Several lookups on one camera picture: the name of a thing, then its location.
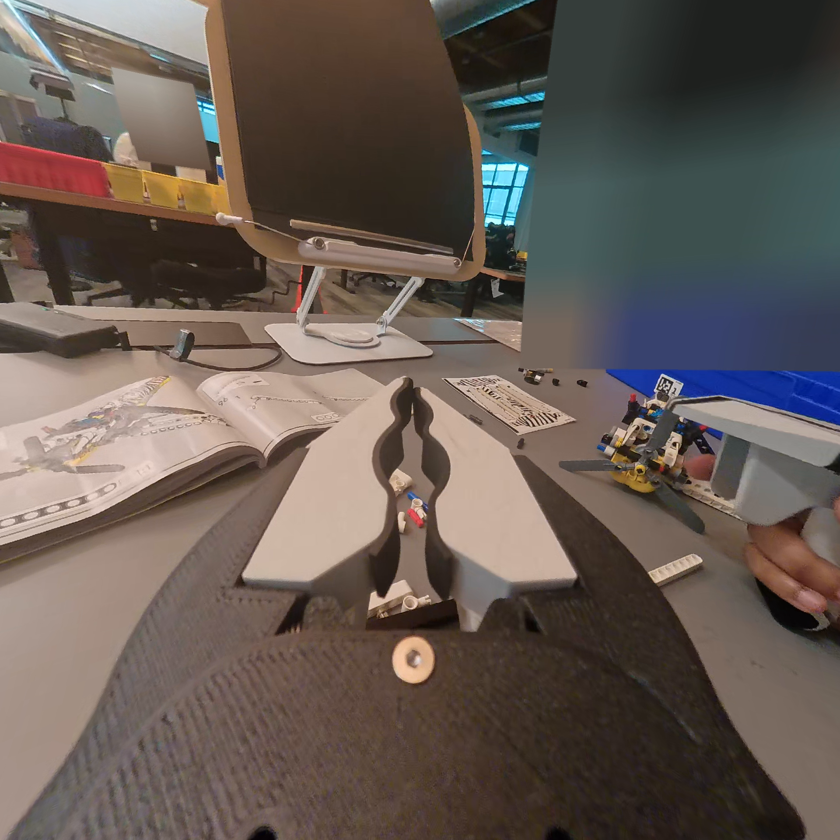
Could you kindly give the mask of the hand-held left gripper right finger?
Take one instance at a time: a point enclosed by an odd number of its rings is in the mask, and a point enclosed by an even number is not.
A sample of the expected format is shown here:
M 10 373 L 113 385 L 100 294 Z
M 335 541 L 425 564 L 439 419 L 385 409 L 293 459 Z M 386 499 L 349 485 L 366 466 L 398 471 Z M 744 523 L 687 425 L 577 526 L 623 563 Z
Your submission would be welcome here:
M 426 388 L 413 397 L 427 501 L 427 576 L 475 632 L 490 605 L 578 575 L 511 451 Z

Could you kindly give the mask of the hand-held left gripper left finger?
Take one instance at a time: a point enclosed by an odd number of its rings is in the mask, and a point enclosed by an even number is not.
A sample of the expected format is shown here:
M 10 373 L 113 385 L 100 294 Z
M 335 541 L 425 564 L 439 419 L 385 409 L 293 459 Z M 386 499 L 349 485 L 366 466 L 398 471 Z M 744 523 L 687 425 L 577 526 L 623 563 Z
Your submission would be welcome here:
M 399 376 L 316 438 L 241 574 L 241 597 L 329 597 L 365 623 L 372 592 L 396 577 L 400 533 L 392 474 L 414 385 Z

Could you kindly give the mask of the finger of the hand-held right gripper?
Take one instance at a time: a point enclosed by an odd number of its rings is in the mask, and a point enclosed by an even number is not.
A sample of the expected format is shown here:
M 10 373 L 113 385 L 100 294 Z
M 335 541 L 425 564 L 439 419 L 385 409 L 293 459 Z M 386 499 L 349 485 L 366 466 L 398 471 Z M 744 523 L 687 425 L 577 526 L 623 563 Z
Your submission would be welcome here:
M 769 527 L 806 512 L 807 527 L 838 526 L 837 425 L 720 395 L 668 409 L 722 434 L 710 486 L 741 520 Z

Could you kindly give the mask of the lego helicopter model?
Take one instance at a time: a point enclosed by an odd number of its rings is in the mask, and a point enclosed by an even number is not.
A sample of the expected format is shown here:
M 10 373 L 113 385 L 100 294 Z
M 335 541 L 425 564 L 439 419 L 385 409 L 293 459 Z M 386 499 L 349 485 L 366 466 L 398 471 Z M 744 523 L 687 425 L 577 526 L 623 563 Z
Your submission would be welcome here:
M 631 395 L 621 423 L 602 436 L 600 459 L 565 460 L 561 469 L 570 473 L 605 473 L 617 485 L 640 496 L 653 498 L 691 531 L 703 534 L 705 522 L 686 502 L 684 489 L 691 482 L 686 455 L 713 456 L 707 427 L 674 414 L 666 406 L 667 394 L 639 402 Z

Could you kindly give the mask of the long thin white lego beam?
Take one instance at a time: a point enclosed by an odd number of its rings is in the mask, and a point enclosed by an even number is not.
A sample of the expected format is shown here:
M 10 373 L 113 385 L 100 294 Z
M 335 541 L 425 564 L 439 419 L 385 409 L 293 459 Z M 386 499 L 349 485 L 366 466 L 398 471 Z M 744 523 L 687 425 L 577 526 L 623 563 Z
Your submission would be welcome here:
M 703 559 L 690 553 L 649 571 L 647 575 L 657 587 L 663 587 L 698 572 L 702 566 Z

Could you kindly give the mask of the lego instruction booklet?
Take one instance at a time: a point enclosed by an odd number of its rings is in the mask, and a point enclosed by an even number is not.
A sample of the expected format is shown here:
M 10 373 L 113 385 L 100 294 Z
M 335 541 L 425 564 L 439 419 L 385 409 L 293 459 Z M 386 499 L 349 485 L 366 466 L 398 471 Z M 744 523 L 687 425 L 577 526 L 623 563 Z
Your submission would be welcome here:
M 309 441 L 382 384 L 348 369 L 314 375 L 172 375 L 2 427 L 1 561 L 20 560 Z

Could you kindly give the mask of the loose small lego pieces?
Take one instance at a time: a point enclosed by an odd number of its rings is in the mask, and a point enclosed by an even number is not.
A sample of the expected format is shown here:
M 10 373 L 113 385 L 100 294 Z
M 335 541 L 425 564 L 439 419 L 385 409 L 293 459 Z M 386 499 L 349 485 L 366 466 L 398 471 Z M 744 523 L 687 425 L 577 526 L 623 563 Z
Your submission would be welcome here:
M 428 506 L 417 494 L 414 479 L 401 469 L 396 469 L 390 476 L 390 485 L 397 500 L 397 531 L 404 534 L 409 526 L 425 528 Z

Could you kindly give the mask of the person's right hand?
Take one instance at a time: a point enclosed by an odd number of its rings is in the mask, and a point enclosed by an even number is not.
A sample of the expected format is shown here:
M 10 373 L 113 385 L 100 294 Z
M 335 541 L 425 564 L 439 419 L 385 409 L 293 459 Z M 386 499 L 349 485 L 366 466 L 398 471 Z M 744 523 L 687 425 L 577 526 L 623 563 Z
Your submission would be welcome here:
M 752 576 L 803 613 L 824 613 L 838 603 L 839 569 L 803 540 L 809 511 L 769 526 L 748 525 L 744 559 Z

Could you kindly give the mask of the blue plastic bin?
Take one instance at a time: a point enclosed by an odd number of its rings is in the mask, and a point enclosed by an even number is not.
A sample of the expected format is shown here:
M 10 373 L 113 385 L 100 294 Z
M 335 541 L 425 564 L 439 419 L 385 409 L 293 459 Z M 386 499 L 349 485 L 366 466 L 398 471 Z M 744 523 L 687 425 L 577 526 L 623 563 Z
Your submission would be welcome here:
M 647 396 L 665 375 L 682 382 L 682 396 L 729 396 L 839 425 L 838 372 L 609 369 L 607 373 Z

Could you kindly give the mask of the zebra sticker sheet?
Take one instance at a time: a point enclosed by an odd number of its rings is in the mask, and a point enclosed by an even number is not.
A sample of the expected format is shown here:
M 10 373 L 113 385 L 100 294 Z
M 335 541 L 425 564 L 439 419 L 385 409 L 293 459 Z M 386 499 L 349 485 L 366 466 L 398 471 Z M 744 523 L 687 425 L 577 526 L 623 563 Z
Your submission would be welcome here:
M 443 381 L 519 435 L 575 423 L 574 417 L 496 374 L 445 377 Z

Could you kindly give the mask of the book stand with metal base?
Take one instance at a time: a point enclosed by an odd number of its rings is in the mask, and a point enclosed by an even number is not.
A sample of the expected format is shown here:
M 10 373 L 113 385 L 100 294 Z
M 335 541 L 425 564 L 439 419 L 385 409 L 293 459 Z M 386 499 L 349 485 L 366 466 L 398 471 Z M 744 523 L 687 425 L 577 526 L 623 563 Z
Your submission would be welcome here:
M 285 354 L 303 364 L 348 364 L 428 357 L 430 350 L 396 330 L 392 322 L 425 280 L 468 282 L 484 266 L 486 234 L 481 144 L 475 119 L 462 100 L 473 156 L 476 201 L 474 234 L 465 257 L 432 251 L 430 245 L 406 240 L 388 245 L 384 237 L 344 228 L 321 227 L 319 232 L 307 230 L 298 235 L 298 229 L 303 228 L 303 224 L 298 222 L 292 222 L 290 233 L 259 224 L 252 217 L 245 195 L 230 65 L 219 2 L 222 1 L 202 2 L 206 8 L 204 28 L 208 69 L 217 115 L 224 184 L 230 205 L 229 214 L 218 214 L 217 221 L 221 225 L 234 226 L 249 246 L 269 259 L 312 268 L 306 297 L 296 314 L 296 324 L 272 324 L 266 328 L 268 335 Z M 391 306 L 373 323 L 314 322 L 310 319 L 310 309 L 328 270 L 394 275 L 407 278 L 407 282 Z

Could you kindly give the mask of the white printed paper sheet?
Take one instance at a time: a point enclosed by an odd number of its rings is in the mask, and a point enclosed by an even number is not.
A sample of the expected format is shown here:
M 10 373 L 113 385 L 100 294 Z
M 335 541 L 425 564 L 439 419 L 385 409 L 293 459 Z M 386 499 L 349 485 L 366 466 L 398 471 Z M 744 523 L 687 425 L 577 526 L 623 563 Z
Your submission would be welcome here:
M 517 352 L 522 351 L 522 322 L 484 318 L 453 318 L 461 326 Z

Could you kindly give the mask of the black power brick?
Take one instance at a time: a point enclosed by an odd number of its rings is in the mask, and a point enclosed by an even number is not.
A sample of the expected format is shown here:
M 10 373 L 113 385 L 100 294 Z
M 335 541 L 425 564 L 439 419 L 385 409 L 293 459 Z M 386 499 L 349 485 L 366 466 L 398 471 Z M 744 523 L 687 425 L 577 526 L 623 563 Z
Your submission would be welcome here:
M 131 351 L 128 334 L 109 322 L 33 302 L 1 304 L 1 352 L 47 352 L 73 359 L 100 350 Z

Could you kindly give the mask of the yellow storage bin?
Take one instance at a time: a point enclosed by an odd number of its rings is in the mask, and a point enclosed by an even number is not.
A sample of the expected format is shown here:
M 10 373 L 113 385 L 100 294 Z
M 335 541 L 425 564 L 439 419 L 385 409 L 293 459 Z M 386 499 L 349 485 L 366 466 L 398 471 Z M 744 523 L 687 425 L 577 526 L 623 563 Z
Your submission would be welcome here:
M 229 213 L 230 205 L 225 184 L 197 182 L 181 177 L 177 181 L 187 212 L 204 215 Z
M 179 179 L 173 175 L 143 170 L 143 192 L 150 205 L 182 209 L 182 191 Z
M 108 177 L 110 192 L 115 200 L 145 203 L 144 176 L 141 170 L 114 163 L 102 163 L 101 166 Z

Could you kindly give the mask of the red storage bin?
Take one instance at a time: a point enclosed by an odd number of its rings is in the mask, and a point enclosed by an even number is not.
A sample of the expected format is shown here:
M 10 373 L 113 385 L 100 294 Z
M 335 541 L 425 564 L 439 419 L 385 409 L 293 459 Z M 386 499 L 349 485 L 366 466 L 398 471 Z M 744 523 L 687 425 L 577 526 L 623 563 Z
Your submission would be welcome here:
M 112 197 L 101 162 L 8 142 L 1 142 L 1 182 Z

